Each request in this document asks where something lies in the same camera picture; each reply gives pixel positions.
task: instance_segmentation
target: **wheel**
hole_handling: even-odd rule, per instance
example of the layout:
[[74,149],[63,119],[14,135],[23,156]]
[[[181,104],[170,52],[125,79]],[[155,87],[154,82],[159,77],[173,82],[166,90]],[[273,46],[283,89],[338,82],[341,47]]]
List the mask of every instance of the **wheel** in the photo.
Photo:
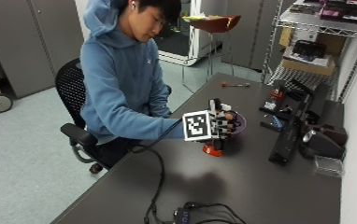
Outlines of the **wheel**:
[[9,111],[11,107],[11,99],[3,93],[0,93],[0,113]]
[[95,175],[101,172],[101,170],[103,169],[103,167],[98,164],[98,163],[94,163],[91,166],[90,166],[90,169],[89,169],[89,172]]

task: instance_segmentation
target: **metal shelf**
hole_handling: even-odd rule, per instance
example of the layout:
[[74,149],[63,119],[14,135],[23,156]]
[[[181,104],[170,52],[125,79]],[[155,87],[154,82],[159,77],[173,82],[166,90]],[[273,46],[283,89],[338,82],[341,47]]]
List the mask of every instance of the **metal shelf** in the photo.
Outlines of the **metal shelf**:
[[347,80],[345,82],[345,87],[341,89],[339,96],[337,96],[337,83],[339,72],[335,70],[333,76],[321,76],[311,73],[301,72],[297,70],[286,69],[281,65],[277,67],[273,72],[269,67],[270,57],[273,54],[273,44],[275,39],[277,27],[287,27],[295,30],[313,31],[317,33],[323,33],[329,35],[341,35],[349,38],[357,38],[357,24],[341,22],[341,21],[325,21],[319,19],[318,15],[310,15],[303,13],[293,13],[287,9],[282,12],[282,5],[285,0],[277,0],[277,9],[273,19],[273,32],[270,36],[270,43],[267,46],[266,58],[263,62],[262,69],[262,78],[261,81],[265,83],[266,73],[270,72],[273,74],[270,83],[275,79],[290,80],[297,78],[302,81],[307,86],[318,85],[321,82],[327,83],[331,86],[331,90],[329,93],[329,99],[333,101],[343,102],[347,90],[350,85],[353,84],[353,79],[357,76],[357,59],[355,63],[351,67]]
[[357,38],[357,24],[325,21],[317,15],[291,13],[287,10],[281,14],[277,26]]
[[309,88],[314,88],[323,82],[330,85],[329,89],[329,99],[337,101],[337,84],[338,84],[338,75],[337,69],[331,76],[323,76],[299,70],[285,68],[281,64],[278,65],[271,78],[269,79],[267,85],[271,85],[277,79],[287,80],[286,86],[290,89],[298,89],[295,85],[290,83],[290,80],[294,78],[302,82]]

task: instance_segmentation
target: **dark gray desk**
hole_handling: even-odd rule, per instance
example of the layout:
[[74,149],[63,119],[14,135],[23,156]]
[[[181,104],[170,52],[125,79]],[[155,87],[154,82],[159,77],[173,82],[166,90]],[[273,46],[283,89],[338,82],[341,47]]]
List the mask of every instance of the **dark gray desk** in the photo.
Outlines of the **dark gray desk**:
[[[201,143],[159,142],[155,149],[166,169],[166,182],[157,203],[159,218],[171,220],[173,211],[187,201],[197,201],[226,203],[249,224],[339,223],[341,179],[317,175],[313,161],[305,160],[298,152],[286,167],[267,161],[278,133],[259,126],[265,113],[258,107],[271,87],[250,82],[251,87],[246,89],[221,88],[221,81],[230,84],[250,82],[217,75],[174,116],[202,110],[207,100],[218,97],[245,116],[247,128],[227,144],[219,158],[201,151]],[[342,105],[329,103],[326,111],[329,123],[342,124]],[[158,182],[155,156],[149,152],[127,156],[53,223],[142,223]]]

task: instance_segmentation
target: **hood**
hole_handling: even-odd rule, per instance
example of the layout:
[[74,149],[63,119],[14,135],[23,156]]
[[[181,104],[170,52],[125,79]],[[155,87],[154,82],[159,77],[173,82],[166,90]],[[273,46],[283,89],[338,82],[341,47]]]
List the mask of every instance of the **hood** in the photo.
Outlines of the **hood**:
[[90,37],[115,48],[125,48],[138,43],[125,35],[118,27],[118,8],[126,0],[89,0],[83,14],[83,23]]

